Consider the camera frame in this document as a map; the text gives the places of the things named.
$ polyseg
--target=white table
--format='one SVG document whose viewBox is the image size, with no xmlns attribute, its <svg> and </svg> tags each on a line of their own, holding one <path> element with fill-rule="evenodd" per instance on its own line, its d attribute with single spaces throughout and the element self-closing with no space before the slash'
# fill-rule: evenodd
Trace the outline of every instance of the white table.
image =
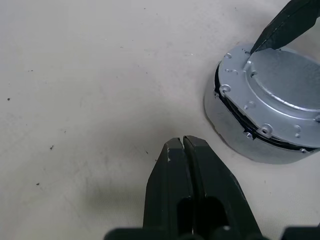
<svg viewBox="0 0 320 240">
<path fill-rule="evenodd" d="M 255 163 L 203 110 L 218 61 L 287 1 L 0 1 L 0 239 L 100 240 L 141 226 L 155 159 L 183 135 L 230 168 L 264 235 L 317 225 L 320 154 Z M 317 24 L 291 47 L 320 60 L 319 39 Z"/>
</svg>

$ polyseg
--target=black tool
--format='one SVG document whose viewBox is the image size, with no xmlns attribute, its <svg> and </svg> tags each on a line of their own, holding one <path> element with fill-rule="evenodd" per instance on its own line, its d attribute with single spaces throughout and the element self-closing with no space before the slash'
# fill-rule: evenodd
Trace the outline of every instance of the black tool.
<svg viewBox="0 0 320 240">
<path fill-rule="evenodd" d="M 241 187 L 208 143 L 169 140 L 149 177 L 143 228 L 105 240 L 266 240 Z M 320 228 L 287 228 L 282 240 L 319 240 Z"/>
<path fill-rule="evenodd" d="M 250 53 L 282 48 L 312 28 L 319 16 L 319 0 L 291 0 L 263 30 Z"/>
</svg>

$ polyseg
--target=white surface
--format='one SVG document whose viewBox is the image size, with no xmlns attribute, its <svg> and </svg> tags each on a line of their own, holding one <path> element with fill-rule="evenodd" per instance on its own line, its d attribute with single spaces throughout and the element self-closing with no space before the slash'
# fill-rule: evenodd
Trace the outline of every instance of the white surface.
<svg viewBox="0 0 320 240">
<path fill-rule="evenodd" d="M 0 239 L 98 240 L 141 226 L 155 159 L 183 135 L 206 139 L 232 170 L 266 236 L 318 224 L 319 154 L 252 162 L 203 113 L 217 62 L 286 2 L 0 1 Z M 317 25 L 291 47 L 319 60 L 319 35 Z"/>
</svg>

